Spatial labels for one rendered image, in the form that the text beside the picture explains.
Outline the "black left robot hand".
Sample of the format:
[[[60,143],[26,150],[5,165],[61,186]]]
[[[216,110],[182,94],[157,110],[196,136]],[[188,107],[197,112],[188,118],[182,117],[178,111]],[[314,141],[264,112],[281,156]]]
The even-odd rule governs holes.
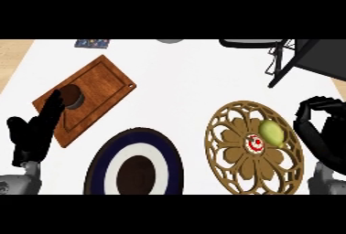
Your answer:
[[[14,166],[21,167],[30,161],[43,161],[64,110],[61,91],[55,90],[45,102],[40,115],[35,116],[30,122],[17,116],[8,119],[9,138],[15,143]]]

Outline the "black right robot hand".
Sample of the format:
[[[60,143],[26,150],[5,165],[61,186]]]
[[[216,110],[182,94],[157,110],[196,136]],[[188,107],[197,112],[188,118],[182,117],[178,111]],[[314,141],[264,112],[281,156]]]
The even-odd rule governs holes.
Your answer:
[[[311,122],[311,112],[326,111],[323,130]],[[293,129],[320,161],[346,175],[346,102],[315,96],[301,102]]]

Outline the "round tan openwork placemat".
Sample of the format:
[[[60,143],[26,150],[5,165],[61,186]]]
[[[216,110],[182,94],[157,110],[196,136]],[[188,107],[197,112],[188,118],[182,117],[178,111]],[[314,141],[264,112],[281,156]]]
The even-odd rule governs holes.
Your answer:
[[[271,121],[283,132],[280,144],[261,135],[264,121]],[[234,195],[296,192],[305,173],[304,150],[289,123],[264,104],[236,101],[216,111],[205,148],[213,174]]]

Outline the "chocolate cupcake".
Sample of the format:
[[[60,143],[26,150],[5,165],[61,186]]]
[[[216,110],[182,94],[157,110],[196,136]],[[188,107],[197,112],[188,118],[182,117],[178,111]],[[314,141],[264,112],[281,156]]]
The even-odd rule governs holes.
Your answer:
[[[61,98],[64,100],[66,108],[70,110],[77,109],[85,102],[85,94],[77,85],[70,84],[64,86],[61,89]]]

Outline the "brown wooden cutting board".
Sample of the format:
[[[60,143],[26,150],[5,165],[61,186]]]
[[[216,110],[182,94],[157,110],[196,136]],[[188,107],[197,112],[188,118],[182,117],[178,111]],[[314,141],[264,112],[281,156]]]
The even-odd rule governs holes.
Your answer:
[[[35,101],[37,111],[55,89],[74,84],[85,95],[82,106],[63,112],[55,138],[67,147],[137,88],[116,64],[101,55]]]

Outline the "blue and white plate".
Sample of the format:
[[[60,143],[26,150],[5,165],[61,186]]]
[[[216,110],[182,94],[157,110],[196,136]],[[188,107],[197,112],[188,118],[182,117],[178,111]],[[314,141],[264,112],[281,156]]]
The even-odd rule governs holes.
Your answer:
[[[95,155],[86,195],[181,195],[184,168],[169,138],[151,128],[117,134]]]

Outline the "blue patterned flat object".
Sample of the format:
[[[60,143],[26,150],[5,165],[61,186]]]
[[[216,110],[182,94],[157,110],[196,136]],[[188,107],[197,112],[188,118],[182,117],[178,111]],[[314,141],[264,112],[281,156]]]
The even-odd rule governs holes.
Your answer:
[[[108,39],[79,39],[74,43],[77,48],[108,48]]]

